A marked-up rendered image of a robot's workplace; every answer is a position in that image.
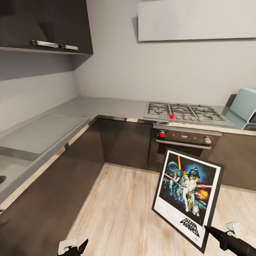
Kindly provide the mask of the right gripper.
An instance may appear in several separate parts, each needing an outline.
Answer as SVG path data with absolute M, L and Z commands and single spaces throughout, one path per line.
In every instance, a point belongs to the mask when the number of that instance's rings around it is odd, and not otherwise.
M 217 228 L 211 226 L 211 228 L 206 225 L 204 228 L 213 235 L 219 241 L 219 247 L 226 251 L 230 250 L 237 256 L 248 256 L 248 251 L 250 249 L 250 244 L 241 240 L 240 238 L 235 238 L 232 235 L 228 235 L 227 232 L 223 232 Z

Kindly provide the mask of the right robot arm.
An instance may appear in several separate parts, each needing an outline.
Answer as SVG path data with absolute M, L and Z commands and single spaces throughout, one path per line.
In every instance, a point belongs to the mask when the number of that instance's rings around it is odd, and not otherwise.
M 242 229 L 241 223 L 233 221 L 225 224 L 228 232 L 223 232 L 217 228 L 206 225 L 204 228 L 219 241 L 219 247 L 226 251 L 230 250 L 237 256 L 256 256 L 256 248 L 240 239 L 239 230 Z

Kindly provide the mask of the poster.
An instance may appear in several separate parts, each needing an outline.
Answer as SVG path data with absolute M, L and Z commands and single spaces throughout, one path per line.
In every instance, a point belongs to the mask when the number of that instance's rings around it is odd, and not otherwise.
M 225 165 L 166 147 L 152 211 L 202 254 L 224 171 Z

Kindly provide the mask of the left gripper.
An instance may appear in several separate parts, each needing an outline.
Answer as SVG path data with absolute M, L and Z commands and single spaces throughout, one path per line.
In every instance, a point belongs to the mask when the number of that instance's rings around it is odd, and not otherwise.
M 68 251 L 65 251 L 64 254 L 58 255 L 58 256 L 80 256 L 83 254 L 87 244 L 88 244 L 88 239 L 86 239 L 80 246 L 77 248 L 75 247 L 69 247 Z

